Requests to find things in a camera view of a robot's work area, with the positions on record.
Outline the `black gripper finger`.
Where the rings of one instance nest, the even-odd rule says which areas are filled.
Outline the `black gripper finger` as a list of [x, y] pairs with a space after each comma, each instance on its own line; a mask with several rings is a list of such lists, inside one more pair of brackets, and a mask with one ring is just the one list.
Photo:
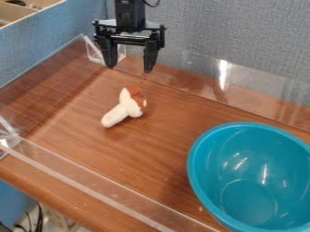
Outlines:
[[104, 63], [112, 69], [118, 63], [118, 44], [110, 37], [100, 36], [98, 38], [100, 52], [103, 54]]
[[158, 53], [162, 48], [162, 43], [158, 40], [150, 40], [144, 47], [144, 72], [152, 71], [154, 65], [156, 64]]

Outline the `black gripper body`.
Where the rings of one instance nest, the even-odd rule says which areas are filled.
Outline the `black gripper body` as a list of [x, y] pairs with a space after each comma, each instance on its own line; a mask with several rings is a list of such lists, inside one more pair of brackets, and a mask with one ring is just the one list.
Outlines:
[[158, 48], [164, 47], [166, 27], [163, 24], [144, 20], [138, 27], [119, 26], [115, 19], [95, 20], [95, 41], [100, 47], [110, 44], [128, 44], [144, 46], [146, 42], [154, 42]]

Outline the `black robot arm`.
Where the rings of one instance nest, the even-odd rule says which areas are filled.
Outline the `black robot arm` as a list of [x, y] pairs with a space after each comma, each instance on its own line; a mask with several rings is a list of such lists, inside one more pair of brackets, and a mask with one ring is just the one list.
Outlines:
[[150, 73], [156, 64], [159, 50], [164, 47], [163, 24], [146, 18], [146, 0], [115, 0], [115, 19], [95, 20], [95, 41], [99, 45], [106, 65], [112, 69], [118, 64], [118, 45], [144, 47], [144, 72]]

